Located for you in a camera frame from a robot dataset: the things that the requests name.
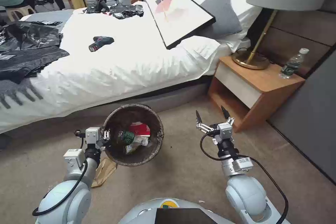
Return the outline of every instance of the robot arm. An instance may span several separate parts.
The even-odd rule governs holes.
[[[232,125],[235,118],[230,117],[224,107],[222,107],[222,111],[227,121],[211,125],[210,127],[202,123],[201,117],[196,111],[196,127],[205,133],[201,139],[201,150],[203,153],[211,159],[222,162],[222,171],[229,178],[225,190],[228,200],[245,224],[289,224],[285,220],[288,209],[286,196],[257,160],[238,154],[239,151],[234,147],[232,138]],[[211,157],[204,151],[202,143],[206,136],[211,136],[213,143],[217,145],[219,158]],[[248,170],[253,167],[252,160],[261,166],[284,196],[286,206],[283,216],[279,214],[266,196],[266,191],[259,181],[246,175]]]
[[[76,132],[85,138],[87,149],[69,149],[64,154],[67,174],[63,182],[55,186],[33,211],[38,216],[35,224],[80,224],[91,203],[91,184],[100,161],[100,147],[106,140],[100,128],[91,127]]]

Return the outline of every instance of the stool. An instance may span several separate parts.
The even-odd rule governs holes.
[[[19,8],[6,8],[6,12],[10,21],[20,20],[24,16],[35,13],[30,5]]]

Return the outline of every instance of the white duvet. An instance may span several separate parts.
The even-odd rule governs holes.
[[[75,10],[62,30],[60,45],[70,55],[31,78],[43,100],[31,102],[19,93],[20,106],[7,97],[11,108],[0,110],[0,133],[194,80],[207,72],[218,42],[193,36],[167,50],[147,4],[137,4],[143,5],[144,16],[123,20]],[[113,37],[114,43],[90,52],[94,36]]]

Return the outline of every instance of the green bottle label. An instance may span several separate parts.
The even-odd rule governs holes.
[[[295,73],[298,70],[298,68],[300,67],[300,65],[301,65],[300,63],[294,63],[294,62],[287,63],[281,69],[281,72],[284,75],[291,76],[291,75],[293,75],[293,73]]]
[[[126,145],[133,143],[135,135],[130,131],[119,131],[118,138]]]

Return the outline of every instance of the white pillow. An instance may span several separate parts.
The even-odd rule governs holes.
[[[205,0],[194,0],[196,3],[201,4]],[[255,19],[258,17],[261,7],[250,5],[246,2],[246,0],[231,0],[231,5],[236,13],[241,28],[243,29],[241,32],[227,35],[222,38],[217,39],[220,43],[226,43],[232,50],[235,52],[241,43],[242,39],[246,36],[248,29],[251,27]]]

